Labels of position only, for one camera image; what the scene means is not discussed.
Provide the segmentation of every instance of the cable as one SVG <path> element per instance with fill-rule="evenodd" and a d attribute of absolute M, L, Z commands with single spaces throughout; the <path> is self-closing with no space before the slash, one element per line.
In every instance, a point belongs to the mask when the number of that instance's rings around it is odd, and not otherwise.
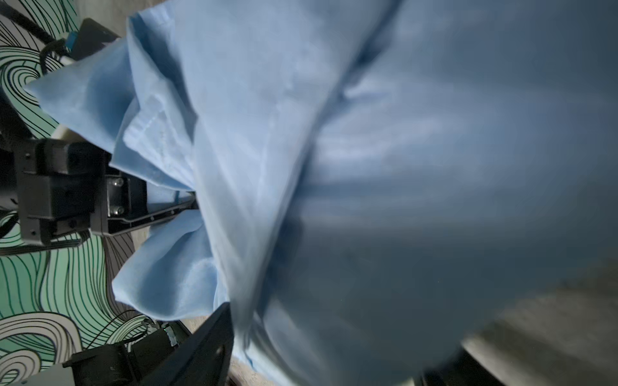
<path fill-rule="evenodd" d="M 21 141 L 32 138 L 32 132 L 23 122 L 19 113 L 0 87 L 0 135 L 2 135 L 2 149 L 13 152 L 13 147 Z"/>
<path fill-rule="evenodd" d="M 144 331 L 144 332 L 142 332 L 142 333 L 140 333 L 140 334 L 137 334 L 137 335 L 136 335 L 136 336 L 134 336 L 134 337 L 130 337 L 130 338 L 128 338 L 128 339 L 125 339 L 125 340 L 123 340 L 123 341 L 122 341 L 122 342 L 120 342 L 120 343 L 122 343 L 123 345 L 126 345 L 126 344 L 128 344 L 128 343 L 135 342 L 136 340 L 138 340 L 138 339 L 142 339 L 143 337 L 145 337 L 147 333 L 148 333 L 147 331 Z"/>
<path fill-rule="evenodd" d="M 133 312 L 137 312 L 137 311 L 136 311 L 136 310 L 134 310 L 134 309 L 127 309 L 127 310 L 125 310 L 125 311 L 122 311 L 122 312 L 121 312 L 121 313 L 119 313 L 118 315 L 114 316 L 114 318 L 113 318 L 112 320 L 110 320 L 110 321 L 109 321 L 109 323 L 107 323 L 107 324 L 105 325 L 105 327 L 103 327 L 103 330 L 99 331 L 99 333 L 98 333 L 98 334 L 96 334 L 95 338 L 92 340 L 92 342 L 90 342 L 90 344 L 89 344 L 88 346 L 86 346 L 86 348 L 84 349 L 84 351 L 85 351 L 85 350 L 87 350 L 87 349 L 89 349 L 89 348 L 90 348 L 90 346 L 92 346 L 92 343 L 94 343 L 94 342 L 95 342 L 95 340 L 99 337 L 99 335 L 101 335 L 101 334 L 103 333 L 103 331 L 105 331 L 105 330 L 109 327 L 109 325 L 110 325 L 110 324 L 112 324 L 112 323 L 113 323 L 116 319 L 118 319 L 119 317 L 121 317 L 121 315 L 126 314 L 126 313 L 129 313 L 129 312 L 131 312 L 131 311 L 133 311 Z"/>
<path fill-rule="evenodd" d="M 3 213 L 0 219 L 5 218 L 6 215 L 7 213 Z M 4 238 L 11 231 L 11 229 L 13 229 L 15 224 L 17 224 L 17 221 L 19 221 L 17 212 L 9 214 L 9 216 L 9 220 L 0 226 L 0 238 Z"/>
<path fill-rule="evenodd" d="M 47 56 L 52 52 L 58 52 L 59 49 L 64 47 L 64 43 L 66 43 L 65 39 L 58 39 L 52 41 L 50 44 L 47 44 L 45 47 L 43 47 L 43 49 L 39 53 L 39 64 L 41 65 L 41 73 L 43 75 L 48 73 L 47 63 L 45 63 Z"/>
<path fill-rule="evenodd" d="M 53 36 L 47 33 L 47 31 L 39 27 L 35 22 L 28 19 L 26 16 L 22 15 L 17 9 L 11 7 L 5 2 L 0 2 L 0 15 L 6 17 L 10 21 L 22 27 L 24 30 L 30 32 L 35 38 L 42 41 L 43 44 L 50 44 L 54 41 Z M 66 49 L 64 49 L 58 54 L 66 56 L 68 55 L 68 52 L 66 51 Z"/>

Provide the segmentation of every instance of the bolt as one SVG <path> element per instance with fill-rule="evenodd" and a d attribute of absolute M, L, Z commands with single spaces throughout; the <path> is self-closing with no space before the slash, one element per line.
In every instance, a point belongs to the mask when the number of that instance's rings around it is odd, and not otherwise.
<path fill-rule="evenodd" d="M 113 206 L 110 208 L 111 212 L 114 216 L 120 216 L 124 213 L 124 207 L 123 206 Z"/>

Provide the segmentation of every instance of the blue fabric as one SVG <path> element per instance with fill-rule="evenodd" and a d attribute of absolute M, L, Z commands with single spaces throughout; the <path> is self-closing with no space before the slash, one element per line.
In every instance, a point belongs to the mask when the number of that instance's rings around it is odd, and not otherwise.
<path fill-rule="evenodd" d="M 396 384 L 616 247 L 618 26 L 598 4 L 168 1 L 30 89 L 197 193 L 205 226 L 157 229 L 119 299 L 162 319 L 229 299 L 235 353 L 280 384 Z"/>
<path fill-rule="evenodd" d="M 118 130 L 116 134 L 116 143 L 114 144 L 112 159 L 110 160 L 109 165 L 149 181 L 149 203 L 156 201 L 152 200 L 151 197 L 159 197 L 161 195 L 165 195 L 167 192 L 174 191 L 175 189 L 181 189 L 183 191 L 192 190 L 186 185 L 179 183 L 168 174 L 164 173 L 161 169 L 144 159 L 137 151 L 129 148 L 125 144 L 123 137 L 127 132 L 127 129 L 131 127 L 139 111 L 140 104 L 137 101 L 137 98 L 134 98 L 127 107 L 127 112 L 122 120 L 120 130 Z"/>

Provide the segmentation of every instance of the swirl pattern mat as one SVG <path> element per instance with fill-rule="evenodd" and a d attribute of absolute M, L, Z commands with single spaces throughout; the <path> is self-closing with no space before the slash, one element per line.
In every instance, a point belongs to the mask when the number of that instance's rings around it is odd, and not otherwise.
<path fill-rule="evenodd" d="M 78 29 L 72 0 L 6 2 L 56 38 Z M 37 138 L 50 136 L 57 126 L 23 90 L 41 76 L 42 48 L 29 32 L 0 16 L 0 86 Z M 50 70 L 61 67 L 56 59 L 47 59 Z M 19 224 L 0 239 L 0 248 L 21 244 Z M 133 252 L 131 237 L 123 235 L 91 237 L 79 248 L 0 256 L 0 386 L 144 330 L 145 316 L 116 303 L 111 292 L 111 280 Z"/>

